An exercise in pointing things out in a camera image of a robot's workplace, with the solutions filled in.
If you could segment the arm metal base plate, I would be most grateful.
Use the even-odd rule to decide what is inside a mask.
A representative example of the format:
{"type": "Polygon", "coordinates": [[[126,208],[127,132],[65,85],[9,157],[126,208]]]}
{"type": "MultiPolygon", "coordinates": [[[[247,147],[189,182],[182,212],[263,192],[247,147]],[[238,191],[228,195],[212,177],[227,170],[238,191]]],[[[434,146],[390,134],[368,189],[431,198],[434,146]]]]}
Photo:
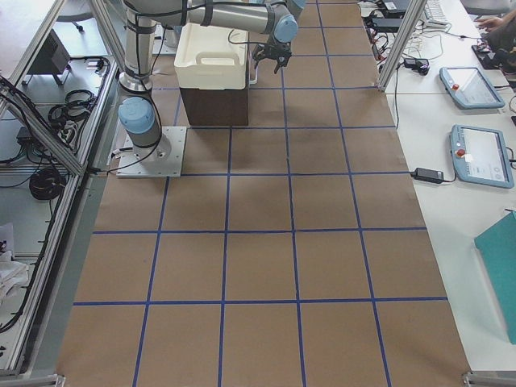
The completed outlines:
{"type": "Polygon", "coordinates": [[[157,149],[133,148],[128,134],[125,135],[119,166],[114,171],[118,177],[180,177],[184,159],[187,127],[163,127],[157,149]]]}

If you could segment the person hand at desk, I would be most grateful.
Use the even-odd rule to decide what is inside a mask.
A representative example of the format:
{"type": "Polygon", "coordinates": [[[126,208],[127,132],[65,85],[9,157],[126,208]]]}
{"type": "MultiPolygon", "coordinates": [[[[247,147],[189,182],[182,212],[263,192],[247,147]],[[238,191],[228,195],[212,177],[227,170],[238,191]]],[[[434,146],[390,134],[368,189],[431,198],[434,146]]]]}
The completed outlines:
{"type": "Polygon", "coordinates": [[[479,28],[485,30],[493,30],[500,27],[504,23],[504,19],[501,17],[491,17],[487,19],[480,19],[477,23],[479,28]]]}

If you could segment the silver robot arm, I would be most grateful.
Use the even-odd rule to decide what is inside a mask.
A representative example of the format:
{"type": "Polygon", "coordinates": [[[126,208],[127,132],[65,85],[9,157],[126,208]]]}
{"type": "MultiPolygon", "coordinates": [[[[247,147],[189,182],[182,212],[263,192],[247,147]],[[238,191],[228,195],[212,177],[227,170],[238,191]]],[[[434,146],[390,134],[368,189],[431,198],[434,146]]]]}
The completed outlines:
{"type": "Polygon", "coordinates": [[[126,1],[124,70],[119,76],[119,122],[129,135],[135,161],[150,164],[169,154],[160,113],[152,100],[152,46],[156,25],[228,27],[268,37],[253,52],[256,62],[285,67],[298,33],[303,1],[126,1]]]}

